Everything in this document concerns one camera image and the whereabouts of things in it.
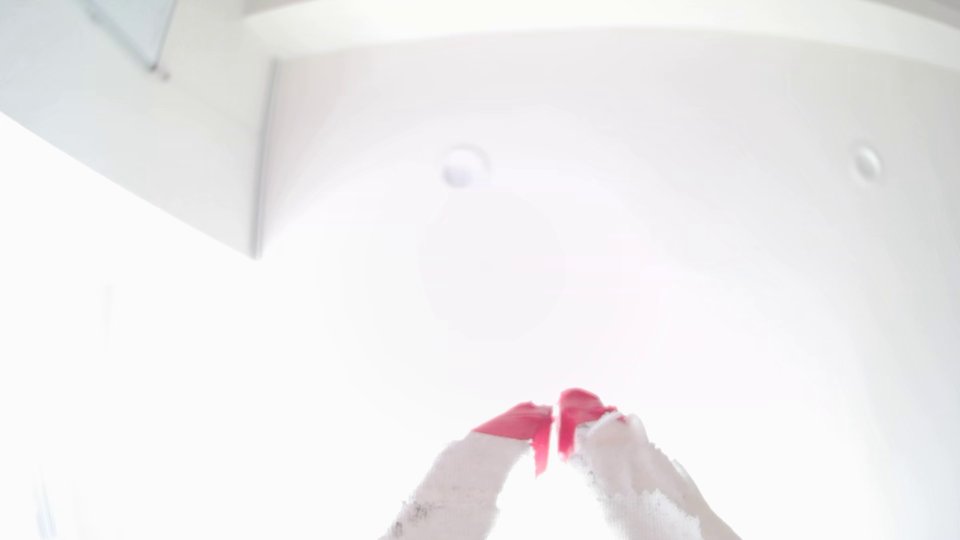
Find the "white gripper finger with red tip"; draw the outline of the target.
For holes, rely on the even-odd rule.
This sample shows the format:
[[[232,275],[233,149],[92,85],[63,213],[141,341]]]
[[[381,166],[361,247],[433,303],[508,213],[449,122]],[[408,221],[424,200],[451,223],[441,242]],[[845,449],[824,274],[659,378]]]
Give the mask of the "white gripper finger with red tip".
[[[559,394],[558,455],[582,476],[618,539],[739,539],[641,419],[592,392]]]
[[[526,401],[475,426],[435,458],[383,539],[487,539],[498,499],[524,457],[546,472],[553,407]]]

